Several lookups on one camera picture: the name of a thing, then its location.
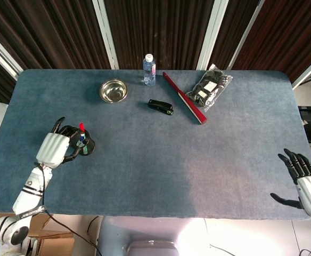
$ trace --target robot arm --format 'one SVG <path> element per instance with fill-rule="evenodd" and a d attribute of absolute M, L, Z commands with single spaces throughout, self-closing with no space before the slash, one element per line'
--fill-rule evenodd
<path fill-rule="evenodd" d="M 288 168 L 288 172 L 297 189 L 299 201 L 286 200 L 274 193 L 271 193 L 271 197 L 283 205 L 304 209 L 311 216 L 311 163 L 302 154 L 296 154 L 288 149 L 284 149 L 284 152 L 289 159 L 281 154 L 278 154 L 278 157 Z"/>
<path fill-rule="evenodd" d="M 82 149 L 77 147 L 70 156 L 65 156 L 70 139 L 79 130 L 72 126 L 65 126 L 59 130 L 64 119 L 62 117 L 55 123 L 52 132 L 47 134 L 37 153 L 38 166 L 32 170 L 12 207 L 16 217 L 0 218 L 0 242 L 18 245 L 27 237 L 32 216 L 45 210 L 44 205 L 38 204 L 43 189 L 52 178 L 52 169 L 73 160 Z M 85 146 L 87 143 L 88 140 L 85 140 L 81 145 Z"/>

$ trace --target white floor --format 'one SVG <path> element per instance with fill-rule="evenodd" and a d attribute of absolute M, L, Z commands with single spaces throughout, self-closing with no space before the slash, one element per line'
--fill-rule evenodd
<path fill-rule="evenodd" d="M 294 91 L 297 103 L 311 106 L 311 83 L 302 85 Z M 0 105 L 0 125 L 6 107 Z M 87 228 L 95 216 L 61 215 L 55 218 L 68 225 L 81 235 L 95 242 L 101 218 L 91 225 L 89 235 Z M 298 256 L 302 249 L 311 250 L 311 220 L 280 221 L 280 220 L 225 220 L 207 219 L 209 243 L 223 248 L 235 256 Z M 63 230 L 51 221 L 46 227 L 49 230 Z M 210 255 L 224 256 L 226 252 L 211 248 Z M 76 237 L 73 256 L 93 256 L 95 249 Z"/>

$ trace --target metal bowl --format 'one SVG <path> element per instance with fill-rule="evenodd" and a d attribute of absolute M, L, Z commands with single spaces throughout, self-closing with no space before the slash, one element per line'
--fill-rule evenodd
<path fill-rule="evenodd" d="M 105 82 L 100 88 L 100 97 L 108 103 L 123 100 L 127 96 L 127 93 L 127 85 L 117 79 Z"/>

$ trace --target blue table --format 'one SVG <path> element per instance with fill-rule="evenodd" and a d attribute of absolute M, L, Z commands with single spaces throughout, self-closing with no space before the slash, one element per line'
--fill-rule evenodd
<path fill-rule="evenodd" d="M 188 91 L 204 71 L 167 71 Z M 55 121 L 84 122 L 96 150 L 53 171 L 45 201 L 52 213 L 145 217 L 303 219 L 269 193 L 297 199 L 277 157 L 283 148 L 311 159 L 291 84 L 276 71 L 228 71 L 232 83 L 199 125 L 158 72 L 26 70 L 0 128 L 0 212 L 12 205 Z M 118 78 L 129 88 L 116 104 L 97 88 Z M 174 114 L 147 107 L 169 102 Z"/>

